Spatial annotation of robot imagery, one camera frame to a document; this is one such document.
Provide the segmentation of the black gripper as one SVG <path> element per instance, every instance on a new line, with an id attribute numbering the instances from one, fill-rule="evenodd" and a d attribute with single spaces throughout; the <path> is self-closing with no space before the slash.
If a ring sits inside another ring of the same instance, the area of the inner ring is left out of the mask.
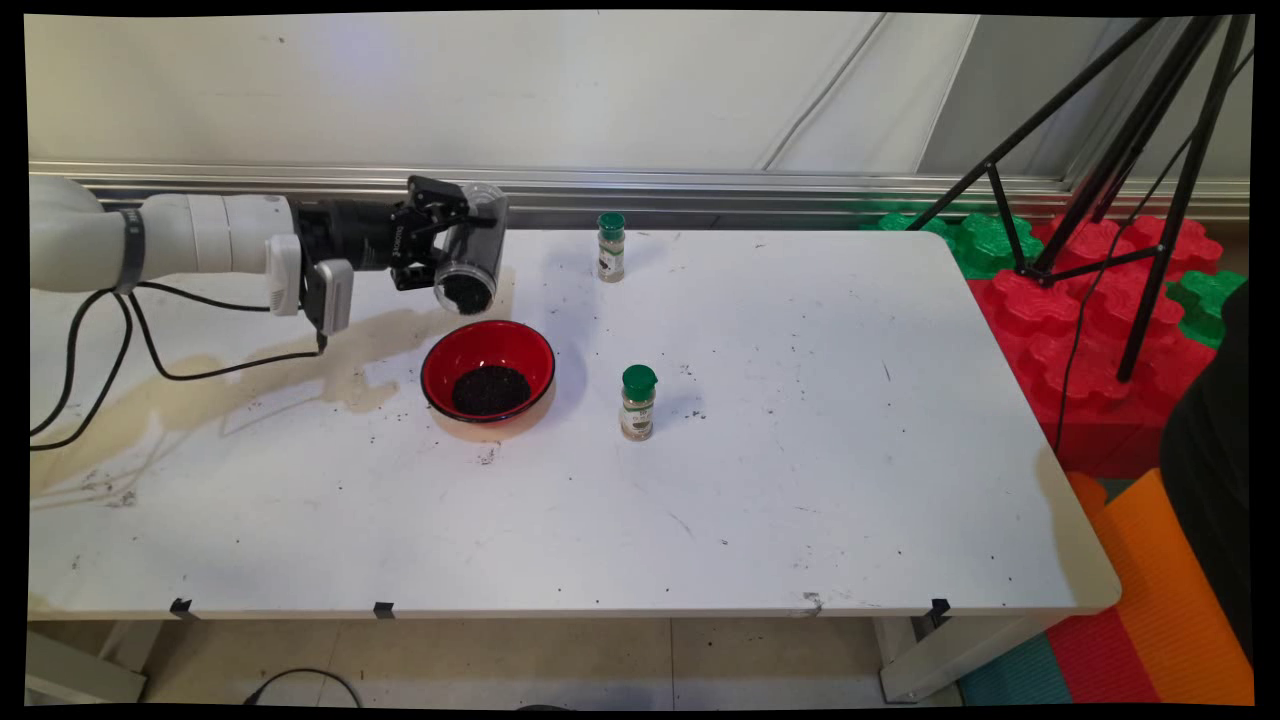
<path id="1" fill-rule="evenodd" d="M 466 224 L 470 202 L 458 184 L 425 176 L 410 176 L 407 192 L 396 204 L 293 201 L 303 269 L 340 259 L 355 272 L 389 272 L 401 292 L 433 287 L 442 256 L 436 233 Z"/>

